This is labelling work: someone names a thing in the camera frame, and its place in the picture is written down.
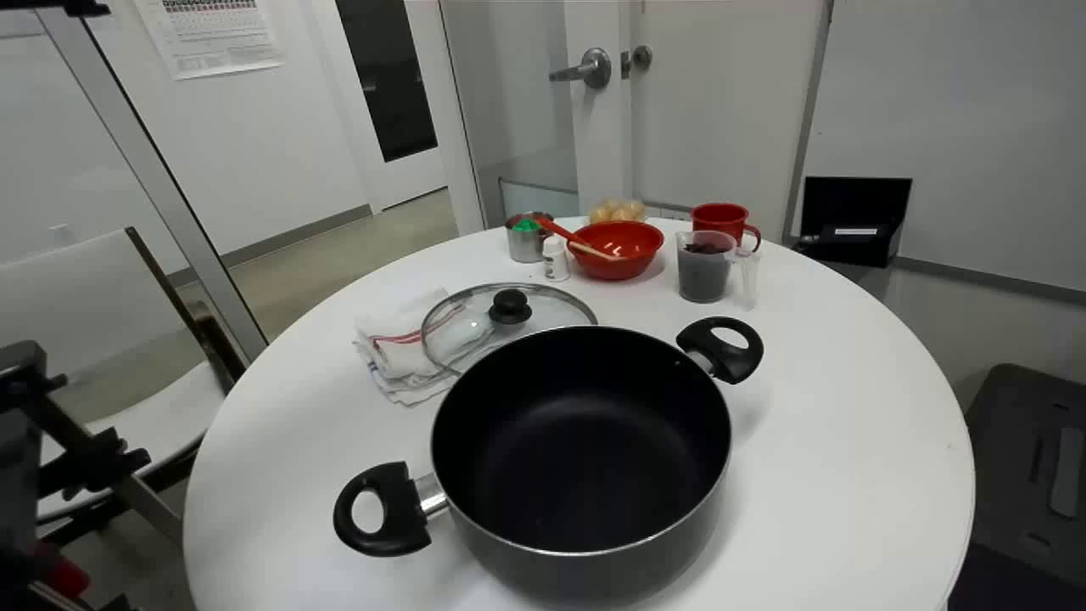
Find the black stool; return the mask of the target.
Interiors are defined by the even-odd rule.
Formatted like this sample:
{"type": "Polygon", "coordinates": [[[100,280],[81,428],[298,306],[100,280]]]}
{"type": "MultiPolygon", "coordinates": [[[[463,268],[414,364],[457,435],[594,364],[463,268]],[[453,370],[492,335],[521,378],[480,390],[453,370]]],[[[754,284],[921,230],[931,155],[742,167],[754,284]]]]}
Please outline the black stool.
{"type": "Polygon", "coordinates": [[[949,611],[1086,611],[1086,387],[1001,364],[969,432],[979,517],[949,611]]]}

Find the white cloth with red stripes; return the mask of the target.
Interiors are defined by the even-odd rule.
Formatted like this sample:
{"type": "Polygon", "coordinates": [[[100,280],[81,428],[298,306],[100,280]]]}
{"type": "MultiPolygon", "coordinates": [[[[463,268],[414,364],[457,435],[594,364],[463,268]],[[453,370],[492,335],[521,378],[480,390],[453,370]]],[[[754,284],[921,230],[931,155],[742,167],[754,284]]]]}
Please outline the white cloth with red stripes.
{"type": "Polygon", "coordinates": [[[421,345],[421,321],[439,297],[440,292],[421,292],[357,319],[352,345],[378,390],[400,408],[424,405],[453,383],[421,345]]]}

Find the pile of beige round foods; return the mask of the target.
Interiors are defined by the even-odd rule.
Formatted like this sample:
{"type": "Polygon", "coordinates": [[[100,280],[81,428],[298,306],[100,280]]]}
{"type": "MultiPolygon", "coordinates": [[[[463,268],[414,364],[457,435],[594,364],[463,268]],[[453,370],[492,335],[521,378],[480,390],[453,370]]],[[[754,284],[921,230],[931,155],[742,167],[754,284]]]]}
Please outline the pile of beige round foods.
{"type": "Polygon", "coordinates": [[[592,224],[616,224],[616,219],[644,219],[643,201],[601,201],[588,215],[592,224]]]}

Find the red plastic bowl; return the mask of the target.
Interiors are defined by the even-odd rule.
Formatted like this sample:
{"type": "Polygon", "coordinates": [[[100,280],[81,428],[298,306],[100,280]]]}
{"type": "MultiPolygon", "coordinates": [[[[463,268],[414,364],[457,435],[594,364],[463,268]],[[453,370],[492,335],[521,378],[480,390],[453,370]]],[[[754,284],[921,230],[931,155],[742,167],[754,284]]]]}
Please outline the red plastic bowl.
{"type": "Polygon", "coordinates": [[[601,280],[624,280],[643,276],[654,260],[659,249],[664,245],[664,234],[644,219],[585,224],[577,237],[622,259],[622,260],[601,260],[568,249],[573,266],[588,277],[601,277],[601,280]]]}

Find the small metal cup with toys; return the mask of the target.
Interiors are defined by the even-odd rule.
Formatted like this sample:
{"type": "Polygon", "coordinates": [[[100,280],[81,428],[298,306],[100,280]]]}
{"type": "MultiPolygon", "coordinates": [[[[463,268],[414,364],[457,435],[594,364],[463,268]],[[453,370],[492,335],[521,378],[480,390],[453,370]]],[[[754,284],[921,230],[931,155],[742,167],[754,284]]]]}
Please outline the small metal cup with toys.
{"type": "Polygon", "coordinates": [[[544,260],[547,237],[549,230],[544,226],[541,215],[514,215],[506,219],[506,245],[514,260],[524,260],[524,266],[544,260]]]}

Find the black wall-mounted tray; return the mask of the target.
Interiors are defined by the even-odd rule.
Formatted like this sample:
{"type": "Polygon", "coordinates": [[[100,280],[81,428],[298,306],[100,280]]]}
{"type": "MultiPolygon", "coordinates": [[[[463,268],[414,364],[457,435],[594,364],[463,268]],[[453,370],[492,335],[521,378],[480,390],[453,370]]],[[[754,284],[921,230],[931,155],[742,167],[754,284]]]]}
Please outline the black wall-mounted tray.
{"type": "Polygon", "coordinates": [[[807,175],[799,249],[821,260],[886,268],[905,203],[905,175],[807,175]]]}

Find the orange spoon in bowl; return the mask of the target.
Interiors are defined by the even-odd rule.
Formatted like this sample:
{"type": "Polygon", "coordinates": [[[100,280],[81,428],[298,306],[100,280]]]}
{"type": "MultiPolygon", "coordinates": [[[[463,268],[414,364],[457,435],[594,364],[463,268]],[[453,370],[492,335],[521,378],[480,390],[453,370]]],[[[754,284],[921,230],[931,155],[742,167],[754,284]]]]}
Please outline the orange spoon in bowl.
{"type": "Polygon", "coordinates": [[[538,215],[534,219],[538,219],[544,230],[560,234],[560,237],[568,241],[568,249],[573,249],[573,251],[585,251],[585,253],[601,259],[601,260],[622,260],[617,253],[601,251],[601,249],[582,241],[573,230],[560,226],[560,224],[556,224],[553,218],[547,218],[547,215],[538,215]]]}

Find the large black cooking pot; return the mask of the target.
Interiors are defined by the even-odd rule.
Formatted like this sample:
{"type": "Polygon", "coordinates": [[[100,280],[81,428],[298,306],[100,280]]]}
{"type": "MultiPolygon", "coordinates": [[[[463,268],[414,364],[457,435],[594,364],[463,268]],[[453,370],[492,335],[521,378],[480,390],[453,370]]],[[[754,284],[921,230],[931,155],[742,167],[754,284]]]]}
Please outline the large black cooking pot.
{"type": "Polygon", "coordinates": [[[430,423],[430,471],[352,475],[335,536],[406,558],[445,512],[501,583],[547,600],[638,600],[712,536],[733,416],[723,390],[756,372],[763,338],[707,314],[673,338],[565,327],[472,364],[430,423]]]}

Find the red mug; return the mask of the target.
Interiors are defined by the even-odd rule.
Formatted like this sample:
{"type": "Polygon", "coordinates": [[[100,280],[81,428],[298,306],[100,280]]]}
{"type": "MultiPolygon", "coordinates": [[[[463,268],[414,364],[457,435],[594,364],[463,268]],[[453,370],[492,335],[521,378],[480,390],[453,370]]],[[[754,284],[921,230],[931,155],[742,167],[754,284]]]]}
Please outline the red mug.
{"type": "Polygon", "coordinates": [[[742,203],[696,203],[691,226],[731,234],[742,253],[759,249],[759,226],[751,219],[742,203]]]}

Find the white framed notice sign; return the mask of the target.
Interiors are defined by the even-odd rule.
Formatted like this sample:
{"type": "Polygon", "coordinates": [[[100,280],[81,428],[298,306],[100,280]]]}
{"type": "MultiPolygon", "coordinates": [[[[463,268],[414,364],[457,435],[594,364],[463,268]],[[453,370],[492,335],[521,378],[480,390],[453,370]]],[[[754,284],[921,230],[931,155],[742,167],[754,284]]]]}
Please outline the white framed notice sign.
{"type": "Polygon", "coordinates": [[[260,0],[134,0],[134,5],[180,81],[283,65],[260,0]]]}

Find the glass lid with black knob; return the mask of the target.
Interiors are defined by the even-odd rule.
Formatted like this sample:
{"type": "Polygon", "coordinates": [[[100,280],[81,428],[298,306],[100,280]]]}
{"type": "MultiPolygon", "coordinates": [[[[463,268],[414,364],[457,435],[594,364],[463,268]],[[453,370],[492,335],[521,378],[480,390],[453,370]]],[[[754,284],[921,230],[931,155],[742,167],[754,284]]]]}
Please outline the glass lid with black knob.
{"type": "Polygon", "coordinates": [[[487,280],[445,294],[421,319],[421,349],[439,370],[464,372],[492,349],[524,335],[594,321],[594,309],[565,288],[487,280]]]}

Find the silver door lock knob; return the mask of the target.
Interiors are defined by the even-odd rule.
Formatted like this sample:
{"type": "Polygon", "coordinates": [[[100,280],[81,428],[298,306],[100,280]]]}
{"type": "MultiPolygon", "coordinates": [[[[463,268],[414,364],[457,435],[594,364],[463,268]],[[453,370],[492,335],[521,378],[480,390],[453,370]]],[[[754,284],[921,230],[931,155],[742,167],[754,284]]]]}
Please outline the silver door lock knob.
{"type": "Polygon", "coordinates": [[[622,78],[633,78],[636,71],[650,71],[650,69],[651,69],[651,50],[644,44],[622,53],[622,78]]]}

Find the small white bottle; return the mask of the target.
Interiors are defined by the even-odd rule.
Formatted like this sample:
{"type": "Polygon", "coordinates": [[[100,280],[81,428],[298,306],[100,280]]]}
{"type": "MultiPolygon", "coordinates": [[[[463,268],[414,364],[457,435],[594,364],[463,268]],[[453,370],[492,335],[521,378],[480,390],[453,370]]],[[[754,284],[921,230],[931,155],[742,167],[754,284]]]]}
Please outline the small white bottle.
{"type": "Polygon", "coordinates": [[[565,276],[565,251],[556,237],[544,241],[544,276],[560,277],[565,276]]]}

